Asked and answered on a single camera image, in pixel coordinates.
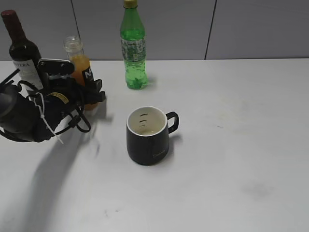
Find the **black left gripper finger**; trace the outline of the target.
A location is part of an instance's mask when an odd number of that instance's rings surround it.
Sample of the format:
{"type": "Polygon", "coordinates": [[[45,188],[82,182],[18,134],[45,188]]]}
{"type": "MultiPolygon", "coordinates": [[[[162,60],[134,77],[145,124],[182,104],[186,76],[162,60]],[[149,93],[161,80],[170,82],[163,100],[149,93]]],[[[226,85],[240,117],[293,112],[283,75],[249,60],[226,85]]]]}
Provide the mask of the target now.
{"type": "Polygon", "coordinates": [[[102,88],[102,80],[86,80],[84,86],[80,86],[81,92],[100,92],[102,88]]]}
{"type": "Polygon", "coordinates": [[[90,90],[85,90],[83,92],[83,99],[85,104],[96,104],[104,102],[106,100],[105,92],[93,92],[90,90]]]}

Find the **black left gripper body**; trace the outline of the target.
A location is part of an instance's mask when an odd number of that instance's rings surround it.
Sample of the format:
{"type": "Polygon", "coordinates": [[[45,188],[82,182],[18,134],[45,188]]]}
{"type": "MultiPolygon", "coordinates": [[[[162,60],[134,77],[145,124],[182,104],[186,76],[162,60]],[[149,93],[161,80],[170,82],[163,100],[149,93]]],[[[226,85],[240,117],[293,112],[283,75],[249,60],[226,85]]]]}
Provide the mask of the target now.
{"type": "Polygon", "coordinates": [[[58,98],[66,108],[78,108],[83,111],[85,109],[85,86],[77,82],[70,74],[51,74],[47,73],[49,89],[43,89],[36,92],[36,108],[42,114],[45,110],[44,100],[46,97],[58,98]]]}

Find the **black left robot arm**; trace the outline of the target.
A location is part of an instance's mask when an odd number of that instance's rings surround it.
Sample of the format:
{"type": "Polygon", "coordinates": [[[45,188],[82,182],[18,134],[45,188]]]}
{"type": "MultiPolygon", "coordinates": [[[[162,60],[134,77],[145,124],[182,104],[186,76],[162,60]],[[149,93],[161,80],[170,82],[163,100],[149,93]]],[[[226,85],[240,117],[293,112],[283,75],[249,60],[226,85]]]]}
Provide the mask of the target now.
{"type": "Polygon", "coordinates": [[[15,142],[40,143],[71,128],[88,133],[91,124],[83,114],[87,104],[106,99],[102,80],[80,85],[72,77],[53,77],[49,89],[38,90],[27,81],[14,85],[15,70],[0,84],[0,134],[15,142]]]}

